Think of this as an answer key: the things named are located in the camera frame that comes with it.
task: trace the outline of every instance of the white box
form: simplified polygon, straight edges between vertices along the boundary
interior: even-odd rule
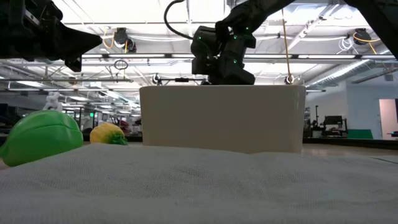
[[[300,152],[305,94],[297,85],[143,87],[144,145]]]

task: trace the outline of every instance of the white wall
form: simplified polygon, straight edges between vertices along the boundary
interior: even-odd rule
[[[316,120],[315,106],[318,105],[318,122],[322,123],[325,116],[348,115],[346,83],[341,82],[336,87],[324,88],[324,93],[309,93],[305,102],[305,107],[311,108],[311,121]]]
[[[374,139],[382,139],[380,99],[398,98],[394,85],[348,85],[349,129],[370,129]]]
[[[395,140],[390,134],[398,131],[397,108],[395,100],[380,100],[381,126],[384,140]]]

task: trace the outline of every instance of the white figurine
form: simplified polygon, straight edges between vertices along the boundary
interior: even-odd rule
[[[62,112],[62,103],[58,102],[58,98],[60,97],[59,92],[50,92],[49,95],[46,97],[46,104],[44,105],[43,110],[56,110]]]

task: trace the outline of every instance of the yellow bell pepper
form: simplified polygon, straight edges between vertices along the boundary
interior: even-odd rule
[[[103,123],[90,133],[90,143],[119,144],[127,146],[122,129],[111,123]]]

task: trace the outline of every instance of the white towel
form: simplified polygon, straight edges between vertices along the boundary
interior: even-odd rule
[[[398,165],[94,144],[1,170],[0,223],[398,223]]]

